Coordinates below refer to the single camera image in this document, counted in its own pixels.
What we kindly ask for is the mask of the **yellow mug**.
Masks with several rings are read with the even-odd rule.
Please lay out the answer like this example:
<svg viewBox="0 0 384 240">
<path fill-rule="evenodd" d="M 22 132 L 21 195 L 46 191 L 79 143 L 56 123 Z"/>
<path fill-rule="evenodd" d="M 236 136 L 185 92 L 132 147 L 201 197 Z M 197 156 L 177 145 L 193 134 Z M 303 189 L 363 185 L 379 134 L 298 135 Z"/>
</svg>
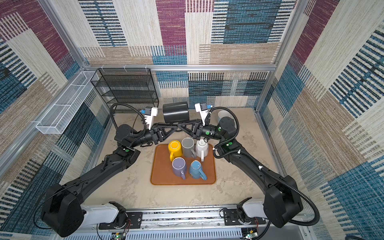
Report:
<svg viewBox="0 0 384 240">
<path fill-rule="evenodd" d="M 182 145 L 179 141 L 171 141 L 168 144 L 168 150 L 170 153 L 170 161 L 172 162 L 175 158 L 179 158 L 183 155 Z"/>
</svg>

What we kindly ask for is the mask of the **black mug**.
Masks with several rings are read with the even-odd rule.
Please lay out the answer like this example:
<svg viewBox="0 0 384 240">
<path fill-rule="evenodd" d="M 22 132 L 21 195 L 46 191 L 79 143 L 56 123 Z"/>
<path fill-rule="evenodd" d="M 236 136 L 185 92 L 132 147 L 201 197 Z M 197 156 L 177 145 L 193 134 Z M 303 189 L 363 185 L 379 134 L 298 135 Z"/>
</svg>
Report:
<svg viewBox="0 0 384 240">
<path fill-rule="evenodd" d="M 178 102 L 163 105 L 163 117 L 165 123 L 180 123 L 190 120 L 189 106 L 187 102 Z"/>
</svg>

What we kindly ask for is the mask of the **light blue mug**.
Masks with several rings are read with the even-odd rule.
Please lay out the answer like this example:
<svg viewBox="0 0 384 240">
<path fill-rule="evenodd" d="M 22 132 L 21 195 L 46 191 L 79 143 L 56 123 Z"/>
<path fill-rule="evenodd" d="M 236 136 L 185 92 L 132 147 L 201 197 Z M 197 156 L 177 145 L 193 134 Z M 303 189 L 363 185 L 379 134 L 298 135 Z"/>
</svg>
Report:
<svg viewBox="0 0 384 240">
<path fill-rule="evenodd" d="M 218 112 L 218 123 L 221 121 L 222 118 L 224 117 L 228 117 L 230 119 L 233 119 L 233 116 L 231 115 L 231 113 L 229 113 L 228 111 L 226 110 L 220 110 Z"/>
</svg>

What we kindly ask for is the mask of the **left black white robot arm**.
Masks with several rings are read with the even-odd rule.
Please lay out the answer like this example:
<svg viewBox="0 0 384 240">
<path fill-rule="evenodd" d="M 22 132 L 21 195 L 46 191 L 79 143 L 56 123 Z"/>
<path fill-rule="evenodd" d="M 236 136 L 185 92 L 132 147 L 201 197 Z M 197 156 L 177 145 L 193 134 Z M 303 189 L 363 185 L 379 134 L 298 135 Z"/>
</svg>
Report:
<svg viewBox="0 0 384 240">
<path fill-rule="evenodd" d="M 135 147 L 159 143 L 172 135 L 176 124 L 157 123 L 151 129 L 134 130 L 127 124 L 116 129 L 118 147 L 112 154 L 82 176 L 64 184 L 48 188 L 42 204 L 41 220 L 61 237 L 73 234 L 85 219 L 81 204 L 101 185 L 132 166 L 140 155 Z"/>
</svg>

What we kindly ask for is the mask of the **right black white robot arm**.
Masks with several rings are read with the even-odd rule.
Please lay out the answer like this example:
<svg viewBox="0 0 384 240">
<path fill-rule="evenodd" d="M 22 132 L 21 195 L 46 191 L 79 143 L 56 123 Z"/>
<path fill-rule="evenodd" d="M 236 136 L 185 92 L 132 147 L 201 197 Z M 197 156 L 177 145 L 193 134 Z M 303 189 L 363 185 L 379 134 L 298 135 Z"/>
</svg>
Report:
<svg viewBox="0 0 384 240">
<path fill-rule="evenodd" d="M 276 227 L 286 223 L 305 226 L 306 222 L 294 220 L 303 210 L 301 196 L 296 182 L 291 177 L 283 178 L 252 157 L 236 140 L 239 133 L 239 121 L 234 118 L 221 118 L 218 125 L 203 125 L 201 120 L 178 123 L 178 128 L 194 139 L 207 138 L 218 140 L 214 146 L 214 157 L 224 158 L 246 173 L 263 191 L 265 199 L 263 210 L 266 218 Z"/>
</svg>

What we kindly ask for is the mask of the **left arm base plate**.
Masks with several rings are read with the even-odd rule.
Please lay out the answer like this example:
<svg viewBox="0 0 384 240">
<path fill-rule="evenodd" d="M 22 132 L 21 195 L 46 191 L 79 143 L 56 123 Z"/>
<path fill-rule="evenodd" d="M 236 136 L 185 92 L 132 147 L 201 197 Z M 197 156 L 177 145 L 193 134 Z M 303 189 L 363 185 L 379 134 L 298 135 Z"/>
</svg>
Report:
<svg viewBox="0 0 384 240">
<path fill-rule="evenodd" d="M 128 229 L 139 229 L 142 222 L 142 212 L 125 212 L 119 213 L 117 218 L 111 223 L 101 223 L 99 230 L 118 230 L 126 231 Z"/>
</svg>

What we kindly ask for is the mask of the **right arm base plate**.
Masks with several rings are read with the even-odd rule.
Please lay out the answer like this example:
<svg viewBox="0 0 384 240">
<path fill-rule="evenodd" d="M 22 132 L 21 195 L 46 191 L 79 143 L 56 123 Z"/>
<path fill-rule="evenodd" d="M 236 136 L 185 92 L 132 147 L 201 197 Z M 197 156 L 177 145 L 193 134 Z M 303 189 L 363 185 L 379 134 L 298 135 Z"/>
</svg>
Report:
<svg viewBox="0 0 384 240">
<path fill-rule="evenodd" d="M 264 225 L 267 223 L 266 219 L 263 218 L 251 218 L 248 217 L 243 210 L 240 209 L 228 209 L 223 208 L 219 212 L 220 217 L 225 221 L 226 226 L 235 225 Z"/>
</svg>

